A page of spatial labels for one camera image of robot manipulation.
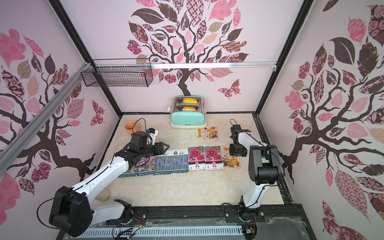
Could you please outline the pink cosmos seed packet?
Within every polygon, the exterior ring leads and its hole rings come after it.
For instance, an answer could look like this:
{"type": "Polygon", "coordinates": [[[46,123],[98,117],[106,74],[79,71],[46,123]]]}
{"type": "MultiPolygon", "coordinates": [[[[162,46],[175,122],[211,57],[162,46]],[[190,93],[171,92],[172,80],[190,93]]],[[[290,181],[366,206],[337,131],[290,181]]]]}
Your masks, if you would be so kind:
{"type": "Polygon", "coordinates": [[[137,176],[152,175],[156,171],[156,157],[141,158],[136,164],[137,176]]]}

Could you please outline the lavender seed packet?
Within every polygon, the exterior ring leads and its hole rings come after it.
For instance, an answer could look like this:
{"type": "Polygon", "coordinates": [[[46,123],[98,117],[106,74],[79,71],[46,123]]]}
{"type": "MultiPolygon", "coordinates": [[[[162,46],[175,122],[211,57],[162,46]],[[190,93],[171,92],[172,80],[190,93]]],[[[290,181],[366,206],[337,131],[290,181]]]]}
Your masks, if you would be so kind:
{"type": "Polygon", "coordinates": [[[188,150],[172,150],[172,173],[187,173],[189,171],[188,150]]]}
{"type": "Polygon", "coordinates": [[[173,160],[171,152],[167,151],[161,156],[156,156],[156,169],[154,175],[169,175],[172,173],[173,160]]]}

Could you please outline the sunflower shop seed packet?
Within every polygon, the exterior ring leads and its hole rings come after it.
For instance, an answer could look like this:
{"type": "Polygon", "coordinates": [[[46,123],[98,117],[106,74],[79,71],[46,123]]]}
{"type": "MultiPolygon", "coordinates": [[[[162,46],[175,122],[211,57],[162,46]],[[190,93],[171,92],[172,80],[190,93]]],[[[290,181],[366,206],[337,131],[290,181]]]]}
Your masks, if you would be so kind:
{"type": "Polygon", "coordinates": [[[219,137],[217,127],[205,127],[197,129],[196,135],[198,139],[215,139],[219,137]]]}

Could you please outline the pink hollyhock seed packet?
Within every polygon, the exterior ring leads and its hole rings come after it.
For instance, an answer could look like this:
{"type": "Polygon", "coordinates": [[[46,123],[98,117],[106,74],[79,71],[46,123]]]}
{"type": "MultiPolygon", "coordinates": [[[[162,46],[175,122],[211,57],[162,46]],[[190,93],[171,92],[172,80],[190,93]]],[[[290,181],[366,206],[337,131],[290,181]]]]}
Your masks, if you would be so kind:
{"type": "Polygon", "coordinates": [[[189,171],[206,170],[206,158],[204,147],[188,148],[189,171]]]}

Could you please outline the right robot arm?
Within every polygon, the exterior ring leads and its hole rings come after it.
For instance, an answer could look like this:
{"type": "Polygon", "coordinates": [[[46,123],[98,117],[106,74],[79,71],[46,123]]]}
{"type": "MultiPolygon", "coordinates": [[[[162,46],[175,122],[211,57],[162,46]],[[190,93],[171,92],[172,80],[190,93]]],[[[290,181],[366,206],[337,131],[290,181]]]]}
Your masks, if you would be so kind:
{"type": "Polygon", "coordinates": [[[231,126],[231,139],[230,155],[249,157],[248,173],[252,183],[242,196],[238,209],[239,217],[244,220],[244,214],[259,213],[266,191],[274,187],[284,174],[276,146],[260,142],[238,124],[231,126]]]}

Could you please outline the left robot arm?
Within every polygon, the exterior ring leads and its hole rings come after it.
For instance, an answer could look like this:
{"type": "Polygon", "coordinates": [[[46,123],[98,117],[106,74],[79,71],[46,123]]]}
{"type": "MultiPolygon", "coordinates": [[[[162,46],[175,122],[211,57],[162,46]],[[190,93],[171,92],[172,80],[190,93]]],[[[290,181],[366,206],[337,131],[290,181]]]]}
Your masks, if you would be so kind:
{"type": "Polygon", "coordinates": [[[156,142],[158,131],[150,128],[132,133],[131,140],[112,160],[72,187],[61,187],[55,193],[49,216],[49,224],[72,237],[83,234],[89,226],[119,220],[132,220],[132,205],[123,200],[94,206],[96,197],[121,174],[132,169],[142,158],[163,155],[170,146],[156,142]]]}

